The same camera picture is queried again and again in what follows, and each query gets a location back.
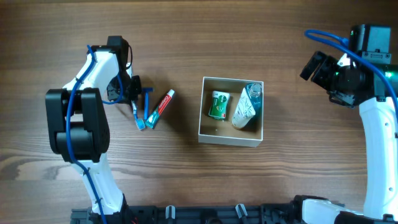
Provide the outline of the blue white toothbrush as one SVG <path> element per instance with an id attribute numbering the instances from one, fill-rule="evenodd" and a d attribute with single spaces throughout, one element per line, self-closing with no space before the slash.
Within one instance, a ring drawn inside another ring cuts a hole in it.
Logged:
<path id="1" fill-rule="evenodd" d="M 131 107 L 132 107 L 132 111 L 133 111 L 133 115 L 134 115 L 134 120 L 136 122 L 136 126 L 137 126 L 138 130 L 142 131 L 143 129 L 146 128 L 146 124 L 143 119 L 138 118 L 137 105 L 136 105 L 135 101 L 131 101 Z"/>

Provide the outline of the blue mouthwash bottle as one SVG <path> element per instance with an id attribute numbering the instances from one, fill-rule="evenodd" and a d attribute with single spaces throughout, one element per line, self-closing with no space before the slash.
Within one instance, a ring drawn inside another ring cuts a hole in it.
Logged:
<path id="1" fill-rule="evenodd" d="M 250 83 L 246 85 L 246 92 L 251 102 L 251 108 L 256 113 L 255 116 L 259 116 L 260 109 L 262 106 L 262 86 L 258 83 Z"/>

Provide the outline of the red white toothpaste tube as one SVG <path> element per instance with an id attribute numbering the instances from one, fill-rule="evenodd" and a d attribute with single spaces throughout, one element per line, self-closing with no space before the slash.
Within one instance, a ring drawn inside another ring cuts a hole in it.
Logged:
<path id="1" fill-rule="evenodd" d="M 164 112 L 164 109 L 167 107 L 167 105 L 170 103 L 171 99 L 173 98 L 175 94 L 175 91 L 173 89 L 170 89 L 164 97 L 161 99 L 160 103 L 157 105 L 155 110 L 152 112 L 152 114 L 147 118 L 146 120 L 146 126 L 154 129 L 158 120 L 160 119 L 161 114 Z"/>

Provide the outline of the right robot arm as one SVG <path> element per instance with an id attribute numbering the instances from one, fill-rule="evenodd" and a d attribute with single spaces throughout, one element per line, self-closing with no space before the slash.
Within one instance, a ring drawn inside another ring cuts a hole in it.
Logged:
<path id="1" fill-rule="evenodd" d="M 389 52 L 391 28 L 361 24 L 348 38 L 309 29 L 305 36 L 343 53 L 316 51 L 300 76 L 322 87 L 329 101 L 358 108 L 366 141 L 367 187 L 362 212 L 325 198 L 296 196 L 304 223 L 397 223 L 397 65 Z"/>

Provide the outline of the white lotion tube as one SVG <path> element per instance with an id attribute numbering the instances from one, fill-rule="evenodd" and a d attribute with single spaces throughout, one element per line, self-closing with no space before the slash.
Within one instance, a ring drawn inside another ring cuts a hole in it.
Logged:
<path id="1" fill-rule="evenodd" d="M 232 117 L 232 125 L 236 129 L 243 129 L 256 115 L 254 103 L 247 89 L 244 88 Z"/>

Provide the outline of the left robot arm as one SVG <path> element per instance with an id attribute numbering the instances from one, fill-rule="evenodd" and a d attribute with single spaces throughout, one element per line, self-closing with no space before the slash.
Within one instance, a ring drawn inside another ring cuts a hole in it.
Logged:
<path id="1" fill-rule="evenodd" d="M 120 35 L 88 47 L 86 63 L 64 87 L 45 95 L 50 147 L 80 174 L 91 199 L 93 223 L 133 223 L 135 216 L 108 162 L 105 105 L 132 105 L 142 93 L 132 72 L 132 48 Z"/>

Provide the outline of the white cardboard box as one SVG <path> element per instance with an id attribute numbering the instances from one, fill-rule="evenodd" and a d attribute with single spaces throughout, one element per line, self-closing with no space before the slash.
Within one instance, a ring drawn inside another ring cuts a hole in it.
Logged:
<path id="1" fill-rule="evenodd" d="M 236 129 L 232 125 L 233 113 L 241 92 L 250 83 L 260 84 L 264 87 L 262 81 L 256 80 L 220 77 L 203 78 L 198 128 L 198 141 L 200 143 L 257 147 L 262 142 L 264 135 L 264 108 L 261 108 L 260 115 L 243 129 Z M 225 119 L 214 119 L 208 115 L 214 91 L 230 94 Z"/>

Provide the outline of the green soap packet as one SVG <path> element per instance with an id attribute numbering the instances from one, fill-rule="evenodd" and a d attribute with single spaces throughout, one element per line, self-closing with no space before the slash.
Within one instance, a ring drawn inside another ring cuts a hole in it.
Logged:
<path id="1" fill-rule="evenodd" d="M 214 119 L 225 119 L 229 98 L 230 94 L 227 92 L 213 91 L 208 116 Z"/>

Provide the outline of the blue disposable razor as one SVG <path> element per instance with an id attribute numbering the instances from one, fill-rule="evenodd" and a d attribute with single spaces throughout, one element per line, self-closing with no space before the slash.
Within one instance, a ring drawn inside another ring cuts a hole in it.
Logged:
<path id="1" fill-rule="evenodd" d="M 153 91 L 154 89 L 152 87 L 145 87 L 142 89 L 144 95 L 144 120 L 147 120 L 149 117 L 149 93 Z"/>

